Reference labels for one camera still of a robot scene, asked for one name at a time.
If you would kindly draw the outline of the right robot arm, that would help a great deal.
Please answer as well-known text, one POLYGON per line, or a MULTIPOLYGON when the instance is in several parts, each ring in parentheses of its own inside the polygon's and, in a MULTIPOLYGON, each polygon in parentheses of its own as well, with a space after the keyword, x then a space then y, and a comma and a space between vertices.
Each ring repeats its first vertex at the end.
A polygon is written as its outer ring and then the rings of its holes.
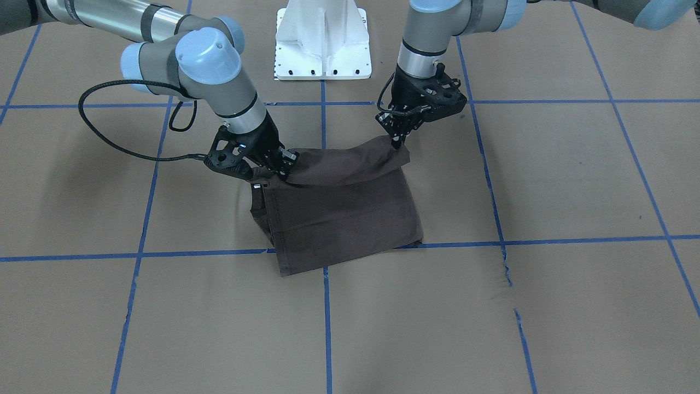
POLYGON ((242 28, 232 18, 185 14, 145 1, 3 1, 2 34, 49 22, 80 25, 130 40, 120 59, 123 79, 96 85, 91 93, 130 84, 181 102, 205 101, 221 120, 207 154, 186 154, 214 172, 238 179, 254 177, 252 164, 287 179, 298 154, 286 150, 278 130, 243 69, 242 28))

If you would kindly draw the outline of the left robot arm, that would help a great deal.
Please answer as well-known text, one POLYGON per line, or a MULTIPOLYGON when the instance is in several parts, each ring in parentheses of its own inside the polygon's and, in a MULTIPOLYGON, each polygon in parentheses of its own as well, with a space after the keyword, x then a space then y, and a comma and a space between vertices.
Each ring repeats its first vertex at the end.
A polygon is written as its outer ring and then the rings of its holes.
POLYGON ((443 56, 452 37, 510 29, 522 20, 528 1, 412 1, 395 72, 385 84, 392 91, 376 121, 392 147, 400 149, 423 123, 459 114, 467 104, 462 84, 445 72, 443 56))

